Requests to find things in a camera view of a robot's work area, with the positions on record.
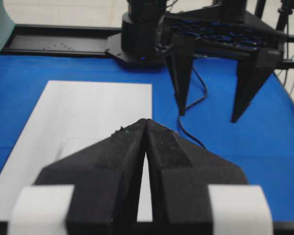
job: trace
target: white tape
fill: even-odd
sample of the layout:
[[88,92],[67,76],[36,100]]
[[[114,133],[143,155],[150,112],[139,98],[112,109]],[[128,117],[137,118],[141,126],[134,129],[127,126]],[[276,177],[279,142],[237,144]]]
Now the white tape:
[[262,189],[209,185],[214,235],[272,235],[272,216]]
[[73,185],[24,187],[13,208],[8,235],[66,235]]

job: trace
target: black metal rail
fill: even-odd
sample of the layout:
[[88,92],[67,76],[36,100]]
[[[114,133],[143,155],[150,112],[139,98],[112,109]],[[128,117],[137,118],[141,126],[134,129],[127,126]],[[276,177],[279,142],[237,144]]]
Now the black metal rail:
[[119,28],[16,25],[0,54],[109,57],[106,41]]

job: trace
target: blue mat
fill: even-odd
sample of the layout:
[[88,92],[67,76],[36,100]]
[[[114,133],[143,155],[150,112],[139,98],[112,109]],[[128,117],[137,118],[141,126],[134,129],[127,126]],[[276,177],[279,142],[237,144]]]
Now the blue mat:
[[[294,105],[271,76],[238,123],[230,123],[236,88],[232,60],[203,59],[195,68],[208,98],[182,119],[207,148],[260,184],[275,221],[294,220]],[[0,171],[48,80],[151,83],[153,119],[177,129],[168,71],[124,70],[111,59],[0,56]],[[188,102],[202,96],[193,74]]]

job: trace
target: black 3d-printed part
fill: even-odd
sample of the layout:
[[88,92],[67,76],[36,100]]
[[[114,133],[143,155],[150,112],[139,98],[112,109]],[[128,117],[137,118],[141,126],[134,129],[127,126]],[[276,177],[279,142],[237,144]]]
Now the black 3d-printed part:
[[153,120],[146,132],[154,222],[170,234],[211,232],[208,184],[248,184],[243,171]]
[[66,218],[69,233],[83,224],[85,232],[123,233],[136,222],[145,123],[139,120],[41,171],[36,185],[75,185]]

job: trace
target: white floor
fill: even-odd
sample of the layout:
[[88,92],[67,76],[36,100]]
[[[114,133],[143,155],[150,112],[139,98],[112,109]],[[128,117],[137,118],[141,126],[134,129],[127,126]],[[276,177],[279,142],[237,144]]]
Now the white floor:
[[[172,12],[187,11],[211,5],[212,0],[179,0]],[[248,0],[248,11],[254,12],[257,0]],[[49,24],[121,27],[122,14],[127,11],[126,0],[4,0],[8,14],[17,24]],[[267,0],[263,20],[275,27],[280,0]],[[290,17],[290,33],[294,34],[294,13]],[[294,44],[290,45],[290,55]],[[280,75],[284,80],[285,72]],[[290,92],[294,70],[289,71],[286,89]]]

